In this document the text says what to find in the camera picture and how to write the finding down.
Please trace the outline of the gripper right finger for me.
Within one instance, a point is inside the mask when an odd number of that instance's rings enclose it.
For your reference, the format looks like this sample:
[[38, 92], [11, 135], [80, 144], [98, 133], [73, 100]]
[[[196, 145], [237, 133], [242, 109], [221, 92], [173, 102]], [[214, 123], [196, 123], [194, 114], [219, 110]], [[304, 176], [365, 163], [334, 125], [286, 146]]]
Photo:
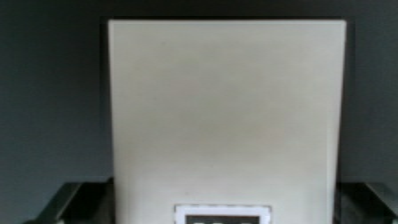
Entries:
[[336, 185], [334, 224], [398, 224], [398, 192], [386, 184]]

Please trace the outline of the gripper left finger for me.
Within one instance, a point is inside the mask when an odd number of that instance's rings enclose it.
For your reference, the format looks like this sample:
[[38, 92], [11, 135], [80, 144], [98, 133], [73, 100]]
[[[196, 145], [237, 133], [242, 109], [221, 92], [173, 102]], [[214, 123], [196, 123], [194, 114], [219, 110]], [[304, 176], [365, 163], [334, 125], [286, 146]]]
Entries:
[[66, 183], [24, 224], [116, 224], [114, 180]]

